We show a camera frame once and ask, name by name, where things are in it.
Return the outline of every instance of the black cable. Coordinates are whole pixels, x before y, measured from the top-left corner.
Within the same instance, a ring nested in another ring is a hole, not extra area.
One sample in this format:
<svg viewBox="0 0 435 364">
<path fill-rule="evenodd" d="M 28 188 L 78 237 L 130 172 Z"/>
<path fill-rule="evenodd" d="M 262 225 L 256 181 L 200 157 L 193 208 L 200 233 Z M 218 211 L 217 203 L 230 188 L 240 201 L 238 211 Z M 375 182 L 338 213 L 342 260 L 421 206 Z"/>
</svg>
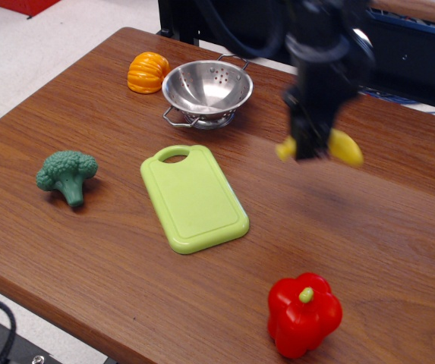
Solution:
<svg viewBox="0 0 435 364">
<path fill-rule="evenodd" d="M 266 43 L 261 49 L 252 48 L 237 39 L 224 24 L 211 0 L 194 0 L 194 2 L 205 17 L 214 35 L 227 49 L 236 55 L 244 58 L 271 58 L 281 49 L 285 38 L 285 27 L 276 0 L 267 0 L 267 14 L 270 16 L 271 27 L 268 31 Z"/>
<path fill-rule="evenodd" d="M 2 351 L 0 352 L 0 364 L 8 364 L 8 354 L 11 351 L 11 348 L 13 347 L 14 338 L 16 336 L 17 331 L 17 323 L 14 320 L 13 312 L 10 310 L 8 306 L 6 306 L 3 302 L 0 301 L 0 309 L 6 313 L 10 320 L 10 333 L 8 334 L 8 339 L 6 339 L 6 343 L 3 346 Z"/>
</svg>

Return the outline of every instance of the metal colander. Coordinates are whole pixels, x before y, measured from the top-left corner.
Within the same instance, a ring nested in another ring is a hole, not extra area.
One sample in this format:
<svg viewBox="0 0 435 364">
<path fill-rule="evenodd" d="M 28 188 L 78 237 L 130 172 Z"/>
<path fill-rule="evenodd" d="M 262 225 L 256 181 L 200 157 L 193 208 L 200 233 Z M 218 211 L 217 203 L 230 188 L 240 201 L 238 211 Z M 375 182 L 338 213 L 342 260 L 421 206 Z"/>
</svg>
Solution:
<svg viewBox="0 0 435 364">
<path fill-rule="evenodd" d="M 174 127 L 196 127 L 216 129 L 227 125 L 234 117 L 236 109 L 244 104 L 253 92 L 253 81 L 244 71 L 228 62 L 195 61 L 183 64 L 171 71 L 163 81 L 162 91 L 170 103 L 163 118 Z M 172 109 L 180 111 L 185 123 L 175 123 L 169 119 Z"/>
</svg>

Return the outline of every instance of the pepper stem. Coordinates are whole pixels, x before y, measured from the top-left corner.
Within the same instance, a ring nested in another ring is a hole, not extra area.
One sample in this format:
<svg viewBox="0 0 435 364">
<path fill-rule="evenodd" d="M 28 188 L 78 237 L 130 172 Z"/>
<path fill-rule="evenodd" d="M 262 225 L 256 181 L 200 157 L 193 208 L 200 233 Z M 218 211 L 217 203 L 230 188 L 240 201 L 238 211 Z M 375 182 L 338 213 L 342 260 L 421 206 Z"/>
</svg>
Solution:
<svg viewBox="0 0 435 364">
<path fill-rule="evenodd" d="M 302 303 L 309 303 L 314 299 L 314 290 L 312 287 L 307 287 L 300 293 L 300 301 Z"/>
</svg>

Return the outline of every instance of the toy broccoli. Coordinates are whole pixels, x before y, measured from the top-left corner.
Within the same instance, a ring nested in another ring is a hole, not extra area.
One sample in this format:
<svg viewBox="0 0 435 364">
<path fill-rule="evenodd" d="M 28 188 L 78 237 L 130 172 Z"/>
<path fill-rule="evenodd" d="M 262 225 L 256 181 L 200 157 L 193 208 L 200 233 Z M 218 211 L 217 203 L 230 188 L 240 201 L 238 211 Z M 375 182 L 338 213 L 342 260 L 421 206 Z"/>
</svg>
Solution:
<svg viewBox="0 0 435 364">
<path fill-rule="evenodd" d="M 44 191 L 59 190 L 69 206 L 84 203 L 82 183 L 97 172 L 97 162 L 91 155 L 65 150 L 55 152 L 36 174 L 36 185 Z"/>
</svg>

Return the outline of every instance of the green cutting board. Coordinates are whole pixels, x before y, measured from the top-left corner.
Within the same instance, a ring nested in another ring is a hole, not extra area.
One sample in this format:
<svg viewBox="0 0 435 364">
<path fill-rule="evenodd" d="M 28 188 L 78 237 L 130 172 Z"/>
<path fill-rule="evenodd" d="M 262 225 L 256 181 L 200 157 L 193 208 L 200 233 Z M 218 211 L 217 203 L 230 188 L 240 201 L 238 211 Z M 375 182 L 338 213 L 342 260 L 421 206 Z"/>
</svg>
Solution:
<svg viewBox="0 0 435 364">
<path fill-rule="evenodd" d="M 179 162 L 168 159 L 183 155 Z M 249 218 L 211 151 L 170 146 L 141 165 L 141 176 L 174 251 L 180 254 L 242 237 Z"/>
</svg>

